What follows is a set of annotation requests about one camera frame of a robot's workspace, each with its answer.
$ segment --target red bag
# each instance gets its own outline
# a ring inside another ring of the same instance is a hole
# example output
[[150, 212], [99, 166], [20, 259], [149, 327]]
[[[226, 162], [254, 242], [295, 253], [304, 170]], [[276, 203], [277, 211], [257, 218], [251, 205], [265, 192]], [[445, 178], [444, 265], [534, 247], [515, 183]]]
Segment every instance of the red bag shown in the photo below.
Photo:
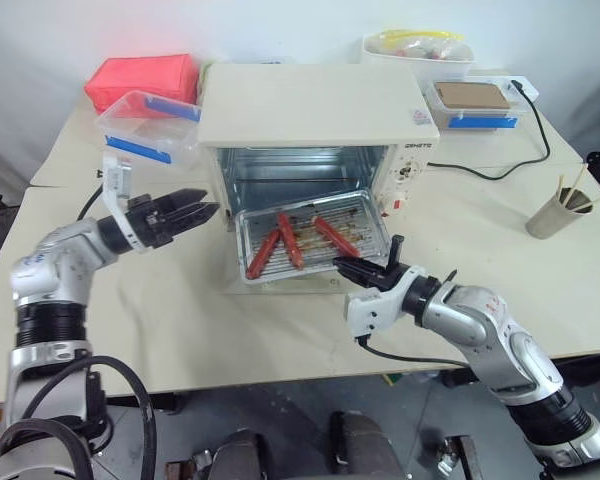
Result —
[[186, 103], [196, 101], [198, 66], [187, 55], [109, 58], [84, 86], [93, 107], [102, 113], [132, 90]]

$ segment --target cup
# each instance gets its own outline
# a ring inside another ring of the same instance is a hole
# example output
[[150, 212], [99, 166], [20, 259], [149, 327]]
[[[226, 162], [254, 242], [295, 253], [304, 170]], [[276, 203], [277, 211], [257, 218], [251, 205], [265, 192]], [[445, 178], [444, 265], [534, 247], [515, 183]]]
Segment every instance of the cup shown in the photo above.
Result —
[[570, 188], [563, 188], [559, 192], [556, 191], [547, 203], [531, 217], [525, 225], [529, 235], [544, 240], [554, 233], [559, 232], [578, 218], [591, 213], [593, 210], [593, 206], [591, 205], [577, 212], [573, 211], [579, 206], [591, 201], [589, 200], [589, 197], [580, 190], [573, 191], [567, 205], [562, 204], [570, 190]]

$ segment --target power cord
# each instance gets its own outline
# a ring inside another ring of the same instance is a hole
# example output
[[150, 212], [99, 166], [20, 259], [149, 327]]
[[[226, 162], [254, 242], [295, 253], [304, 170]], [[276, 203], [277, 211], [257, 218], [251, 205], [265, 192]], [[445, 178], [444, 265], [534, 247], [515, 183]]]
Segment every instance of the power cord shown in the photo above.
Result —
[[100, 196], [101, 193], [102, 193], [102, 184], [96, 189], [95, 192], [93, 192], [93, 194], [89, 197], [89, 200], [87, 200], [87, 203], [85, 203], [84, 207], [82, 207], [82, 210], [80, 210], [80, 213], [78, 214], [78, 218], [77, 218], [78, 222], [84, 218], [84, 216], [87, 214], [87, 212], [91, 208], [91, 205], [93, 205], [93, 202], [96, 201], [96, 199]]
[[511, 167], [506, 172], [504, 172], [502, 175], [498, 175], [495, 177], [485, 175], [476, 170], [473, 170], [472, 168], [465, 167], [464, 165], [454, 165], [454, 164], [446, 164], [446, 163], [428, 163], [428, 165], [431, 165], [432, 167], [438, 167], [438, 168], [455, 168], [457, 170], [464, 170], [465, 172], [473, 173], [474, 175], [477, 175], [478, 177], [480, 177], [484, 180], [496, 181], [496, 180], [502, 180], [503, 178], [507, 177], [510, 173], [512, 173], [514, 170], [522, 167], [523, 165], [531, 165], [532, 163], [544, 162], [547, 158], [549, 158], [549, 155], [551, 155], [551, 147], [549, 146], [549, 141], [547, 140], [547, 135], [544, 133], [544, 127], [542, 126], [542, 121], [540, 120], [540, 115], [538, 114], [538, 110], [536, 110], [536, 106], [529, 99], [527, 94], [524, 93], [524, 89], [522, 88], [522, 84], [520, 82], [518, 82], [517, 80], [511, 80], [511, 83], [516, 88], [516, 90], [518, 90], [518, 92], [520, 92], [520, 94], [527, 101], [527, 103], [531, 107], [531, 110], [533, 110], [533, 114], [536, 117], [536, 122], [538, 123], [538, 128], [540, 129], [540, 135], [542, 135], [542, 142], [544, 143], [544, 148], [546, 149], [547, 153], [545, 153], [542, 157], [540, 157], [536, 160], [527, 160], [525, 162], [520, 162], [517, 165], [514, 165], [513, 167]]
[[0, 454], [15, 448], [13, 440], [24, 432], [44, 433], [60, 440], [69, 452], [76, 480], [93, 480], [91, 461], [80, 438], [69, 427], [55, 420], [28, 418], [14, 423], [0, 437]]
[[400, 355], [394, 355], [392, 353], [381, 352], [380, 350], [376, 350], [373, 347], [370, 347], [368, 342], [371, 338], [371, 334], [362, 335], [360, 337], [356, 337], [356, 341], [358, 345], [364, 348], [367, 352], [373, 353], [382, 358], [388, 358], [389, 360], [399, 360], [401, 362], [415, 362], [415, 363], [446, 363], [449, 365], [455, 365], [457, 367], [462, 368], [471, 368], [468, 363], [459, 362], [457, 360], [447, 360], [444, 358], [424, 358], [424, 357], [402, 357]]
[[142, 427], [144, 437], [142, 454], [142, 472], [140, 474], [140, 478], [142, 480], [153, 480], [156, 469], [158, 438], [156, 432], [156, 418], [153, 412], [151, 398], [149, 397], [149, 394], [144, 388], [144, 385], [142, 384], [142, 381], [140, 380], [138, 375], [136, 375], [136, 373], [131, 368], [129, 368], [129, 366], [127, 366], [125, 363], [121, 362], [117, 358], [100, 355], [82, 358], [80, 360], [76, 360], [70, 363], [64, 369], [62, 369], [53, 377], [51, 377], [51, 379], [49, 379], [45, 386], [42, 387], [38, 391], [38, 393], [33, 397], [31, 403], [29, 403], [29, 406], [27, 406], [27, 409], [22, 415], [23, 420], [30, 419], [36, 411], [36, 408], [38, 408], [38, 406], [42, 402], [42, 400], [65, 378], [67, 378], [74, 372], [78, 372], [85, 368], [89, 368], [92, 365], [107, 365], [108, 367], [113, 368], [124, 377], [124, 379], [131, 387], [131, 390], [133, 390], [133, 393], [138, 401], [140, 414], [142, 415]]

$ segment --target aluminum tray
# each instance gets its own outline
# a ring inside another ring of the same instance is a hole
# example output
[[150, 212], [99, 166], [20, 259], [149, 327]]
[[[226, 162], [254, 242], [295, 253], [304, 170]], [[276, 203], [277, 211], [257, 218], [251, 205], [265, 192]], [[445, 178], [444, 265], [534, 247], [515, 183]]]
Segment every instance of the aluminum tray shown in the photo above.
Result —
[[[284, 244], [280, 241], [262, 275], [255, 280], [249, 280], [245, 275], [247, 268], [260, 249], [263, 239], [271, 230], [277, 228], [278, 212], [289, 215], [298, 247], [304, 257], [305, 267], [297, 270], [291, 265]], [[324, 218], [343, 234], [356, 246], [362, 257], [376, 263], [384, 263], [383, 260], [389, 256], [391, 241], [371, 192], [356, 190], [279, 205], [266, 210], [238, 213], [235, 221], [242, 280], [248, 284], [256, 284], [334, 270], [331, 260], [340, 253], [311, 225], [311, 218], [315, 215]]]

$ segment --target sausage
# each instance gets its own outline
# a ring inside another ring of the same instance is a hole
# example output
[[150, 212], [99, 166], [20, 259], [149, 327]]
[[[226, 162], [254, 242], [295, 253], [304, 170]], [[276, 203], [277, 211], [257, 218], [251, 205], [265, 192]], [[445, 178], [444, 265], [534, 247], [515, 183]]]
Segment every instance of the sausage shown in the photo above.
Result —
[[351, 245], [351, 243], [344, 238], [340, 232], [338, 232], [335, 228], [327, 223], [327, 221], [322, 217], [313, 217], [311, 220], [316, 230], [318, 230], [322, 235], [327, 237], [331, 243], [333, 243], [340, 253], [346, 255], [347, 257], [359, 257], [360, 252], [356, 247]]
[[280, 229], [280, 235], [282, 235], [282, 241], [287, 249], [287, 254], [291, 260], [291, 264], [297, 269], [302, 270], [304, 268], [304, 259], [302, 258], [302, 252], [296, 242], [296, 237], [293, 235], [293, 229], [291, 228], [291, 222], [289, 217], [284, 213], [278, 213], [278, 228]]
[[267, 238], [262, 241], [260, 250], [258, 250], [256, 256], [253, 257], [253, 260], [251, 260], [249, 268], [247, 268], [246, 276], [249, 280], [254, 280], [262, 275], [262, 270], [264, 270], [265, 265], [273, 253], [273, 250], [276, 248], [276, 243], [278, 243], [278, 240], [280, 240], [280, 230], [276, 228], [275, 230], [272, 230], [271, 233], [267, 235]]

